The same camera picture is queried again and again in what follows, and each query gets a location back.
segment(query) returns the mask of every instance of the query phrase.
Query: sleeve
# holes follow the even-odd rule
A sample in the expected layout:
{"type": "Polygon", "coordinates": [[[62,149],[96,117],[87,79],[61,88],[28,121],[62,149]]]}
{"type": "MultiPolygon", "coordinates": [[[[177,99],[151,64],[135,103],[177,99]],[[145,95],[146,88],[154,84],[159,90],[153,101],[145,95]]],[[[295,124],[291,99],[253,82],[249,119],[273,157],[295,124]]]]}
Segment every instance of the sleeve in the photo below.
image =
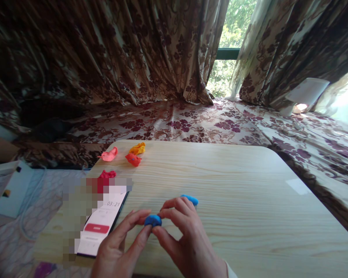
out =
{"type": "Polygon", "coordinates": [[[227,262],[225,262],[227,264],[227,273],[228,273],[228,278],[237,278],[236,273],[233,272],[232,268],[229,266],[229,264],[227,262]]]}

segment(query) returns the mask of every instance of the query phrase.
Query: lamp shade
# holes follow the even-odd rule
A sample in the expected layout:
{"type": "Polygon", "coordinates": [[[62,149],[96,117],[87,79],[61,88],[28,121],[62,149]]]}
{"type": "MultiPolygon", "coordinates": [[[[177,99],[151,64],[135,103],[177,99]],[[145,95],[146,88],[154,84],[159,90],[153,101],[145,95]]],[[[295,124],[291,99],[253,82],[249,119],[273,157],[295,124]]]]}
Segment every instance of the lamp shade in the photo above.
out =
{"type": "Polygon", "coordinates": [[[306,78],[285,98],[296,103],[314,104],[330,82],[318,78],[306,78]]]}

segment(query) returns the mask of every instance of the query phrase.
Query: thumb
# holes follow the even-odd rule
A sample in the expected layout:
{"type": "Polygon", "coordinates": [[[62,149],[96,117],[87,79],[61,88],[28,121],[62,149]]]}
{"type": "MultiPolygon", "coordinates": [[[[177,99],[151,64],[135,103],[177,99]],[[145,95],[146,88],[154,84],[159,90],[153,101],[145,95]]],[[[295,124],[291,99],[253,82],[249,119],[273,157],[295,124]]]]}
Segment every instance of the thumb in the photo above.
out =
{"type": "Polygon", "coordinates": [[[142,253],[143,248],[146,246],[151,231],[152,225],[145,226],[136,236],[129,250],[124,254],[124,260],[126,264],[131,266],[132,269],[134,269],[135,264],[140,256],[140,253],[142,253]]]}
{"type": "Polygon", "coordinates": [[[179,242],[165,228],[156,226],[152,229],[152,233],[157,237],[162,248],[165,249],[173,260],[181,255],[179,242]]]}

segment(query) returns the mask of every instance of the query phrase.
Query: white lamp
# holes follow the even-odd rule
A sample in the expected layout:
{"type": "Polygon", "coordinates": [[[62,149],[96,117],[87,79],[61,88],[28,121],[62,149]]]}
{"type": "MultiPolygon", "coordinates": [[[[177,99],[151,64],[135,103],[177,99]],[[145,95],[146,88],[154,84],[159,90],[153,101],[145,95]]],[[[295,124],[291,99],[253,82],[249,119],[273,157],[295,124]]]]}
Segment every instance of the white lamp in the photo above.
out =
{"type": "Polygon", "coordinates": [[[307,105],[314,104],[329,83],[329,81],[318,78],[305,79],[302,83],[300,83],[285,96],[287,100],[290,100],[293,103],[290,106],[282,109],[280,111],[280,114],[284,117],[291,116],[294,106],[297,103],[303,103],[307,105]]]}

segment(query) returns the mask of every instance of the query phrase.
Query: red button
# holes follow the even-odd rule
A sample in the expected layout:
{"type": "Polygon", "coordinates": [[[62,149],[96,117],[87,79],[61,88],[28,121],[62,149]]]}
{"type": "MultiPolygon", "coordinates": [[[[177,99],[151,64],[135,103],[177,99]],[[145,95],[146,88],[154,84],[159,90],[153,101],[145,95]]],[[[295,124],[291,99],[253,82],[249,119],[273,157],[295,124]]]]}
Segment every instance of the red button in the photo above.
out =
{"type": "Polygon", "coordinates": [[[98,224],[87,224],[85,227],[85,231],[88,232],[99,232],[101,234],[106,234],[108,233],[109,230],[109,226],[105,226],[105,225],[98,225],[98,224]]]}

